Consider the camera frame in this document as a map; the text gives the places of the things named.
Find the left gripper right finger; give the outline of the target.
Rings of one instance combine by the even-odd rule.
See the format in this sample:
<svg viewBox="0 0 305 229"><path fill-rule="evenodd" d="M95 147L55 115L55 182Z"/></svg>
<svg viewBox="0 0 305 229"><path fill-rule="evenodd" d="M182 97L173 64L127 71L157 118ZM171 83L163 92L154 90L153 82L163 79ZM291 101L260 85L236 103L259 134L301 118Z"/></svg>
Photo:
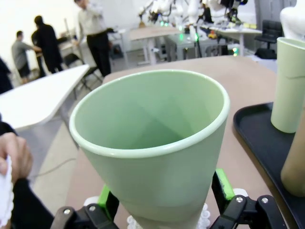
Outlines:
<svg viewBox="0 0 305 229"><path fill-rule="evenodd" d="M220 216L210 226L212 229L235 229L247 225L251 229L285 229L286 223L275 199L270 195L253 200L238 195L229 183L223 169L216 169L212 191Z"/></svg>

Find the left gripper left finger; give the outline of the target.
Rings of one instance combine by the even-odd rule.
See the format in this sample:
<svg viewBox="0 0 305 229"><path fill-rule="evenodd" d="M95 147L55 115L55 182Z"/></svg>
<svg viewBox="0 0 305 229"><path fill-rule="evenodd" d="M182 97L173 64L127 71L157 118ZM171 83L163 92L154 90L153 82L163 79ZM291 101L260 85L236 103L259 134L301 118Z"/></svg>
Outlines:
<svg viewBox="0 0 305 229"><path fill-rule="evenodd" d="M90 203L79 210L64 206L55 214L52 229L117 229L114 218L119 200L105 185L97 203Z"/></svg>

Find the person's right hand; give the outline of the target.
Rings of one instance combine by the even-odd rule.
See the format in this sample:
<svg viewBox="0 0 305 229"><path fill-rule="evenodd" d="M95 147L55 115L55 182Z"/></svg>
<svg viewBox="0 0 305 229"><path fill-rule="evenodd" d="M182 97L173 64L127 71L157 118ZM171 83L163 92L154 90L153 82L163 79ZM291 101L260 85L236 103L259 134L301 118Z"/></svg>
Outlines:
<svg viewBox="0 0 305 229"><path fill-rule="evenodd" d="M7 174L7 156L11 157L12 183L27 178L33 165L33 156L26 140L14 133L5 133L0 136L0 173Z"/></svg>

